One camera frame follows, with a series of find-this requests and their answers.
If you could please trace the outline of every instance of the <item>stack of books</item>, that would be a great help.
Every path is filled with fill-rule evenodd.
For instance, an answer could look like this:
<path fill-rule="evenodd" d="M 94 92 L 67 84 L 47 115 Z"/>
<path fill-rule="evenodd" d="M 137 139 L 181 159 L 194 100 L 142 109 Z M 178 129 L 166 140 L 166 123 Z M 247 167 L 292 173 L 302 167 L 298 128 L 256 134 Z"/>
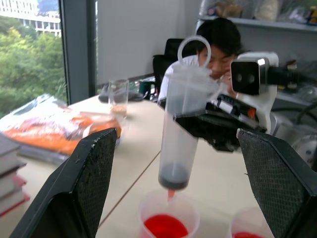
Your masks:
<path fill-rule="evenodd" d="M 17 175 L 25 163 L 18 160 L 19 145 L 0 135 L 0 217 L 28 201 L 23 193 L 26 181 Z"/>

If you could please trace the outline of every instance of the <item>black hair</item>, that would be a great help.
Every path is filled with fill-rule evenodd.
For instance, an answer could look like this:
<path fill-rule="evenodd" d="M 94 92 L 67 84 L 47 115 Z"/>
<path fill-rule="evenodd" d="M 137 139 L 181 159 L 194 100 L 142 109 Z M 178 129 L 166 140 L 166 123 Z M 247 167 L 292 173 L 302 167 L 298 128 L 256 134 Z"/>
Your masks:
<path fill-rule="evenodd" d="M 209 42 L 223 51 L 227 56 L 239 55 L 243 53 L 241 35 L 236 25 L 222 17 L 215 20 L 205 21 L 197 30 L 200 35 Z M 196 50 L 200 53 L 206 46 L 203 43 L 196 44 Z"/>

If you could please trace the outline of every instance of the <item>orange package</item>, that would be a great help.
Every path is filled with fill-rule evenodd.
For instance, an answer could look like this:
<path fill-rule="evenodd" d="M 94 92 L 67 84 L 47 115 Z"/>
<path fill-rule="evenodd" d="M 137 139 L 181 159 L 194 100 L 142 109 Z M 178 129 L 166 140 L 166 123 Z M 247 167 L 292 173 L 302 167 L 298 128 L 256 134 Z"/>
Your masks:
<path fill-rule="evenodd" d="M 91 133 L 121 127 L 107 114 L 76 112 L 50 95 L 42 95 L 0 120 L 2 134 L 17 142 L 71 155 Z"/>

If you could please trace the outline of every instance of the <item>white table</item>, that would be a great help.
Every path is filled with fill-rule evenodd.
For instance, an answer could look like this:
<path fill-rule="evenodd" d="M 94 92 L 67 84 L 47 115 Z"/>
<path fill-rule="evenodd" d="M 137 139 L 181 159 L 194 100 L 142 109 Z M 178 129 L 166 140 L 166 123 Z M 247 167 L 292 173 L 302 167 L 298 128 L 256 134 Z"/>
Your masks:
<path fill-rule="evenodd" d="M 97 238 L 137 238 L 140 201 L 158 182 L 156 158 L 97 232 Z M 233 215 L 240 209 L 257 206 L 241 154 L 218 153 L 200 141 L 189 186 L 183 191 L 192 198 L 201 214 L 197 238 L 223 238 Z"/>
<path fill-rule="evenodd" d="M 100 103 L 97 97 L 74 104 L 71 107 L 86 112 L 108 112 L 108 105 Z M 107 217 L 151 161 L 159 154 L 163 117 L 163 110 L 154 103 L 147 101 L 129 103 L 125 131 L 123 129 L 120 145 L 114 153 L 110 186 L 101 221 Z M 36 160 L 26 159 L 26 161 L 27 166 L 19 170 L 18 174 L 28 181 L 24 191 L 31 196 L 31 200 L 0 219 L 1 238 L 6 238 L 11 234 L 48 176 L 57 168 L 56 165 Z"/>

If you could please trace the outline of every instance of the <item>cable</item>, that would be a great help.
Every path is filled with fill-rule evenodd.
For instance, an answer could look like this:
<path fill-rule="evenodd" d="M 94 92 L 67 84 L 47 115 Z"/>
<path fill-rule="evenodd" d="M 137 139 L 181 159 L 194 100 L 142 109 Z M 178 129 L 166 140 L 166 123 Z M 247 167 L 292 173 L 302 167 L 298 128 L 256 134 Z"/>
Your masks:
<path fill-rule="evenodd" d="M 271 110 L 272 112 L 299 112 L 301 113 L 303 109 L 300 108 L 275 108 Z M 315 122 L 317 122 L 317 117 L 312 114 L 311 112 L 305 112 L 307 116 L 309 116 L 311 119 L 313 119 Z"/>
<path fill-rule="evenodd" d="M 305 109 L 302 110 L 302 112 L 298 115 L 296 124 L 299 125 L 302 123 L 302 117 L 307 114 L 310 110 L 317 108 L 317 103 L 313 103 L 310 106 L 306 107 Z"/>

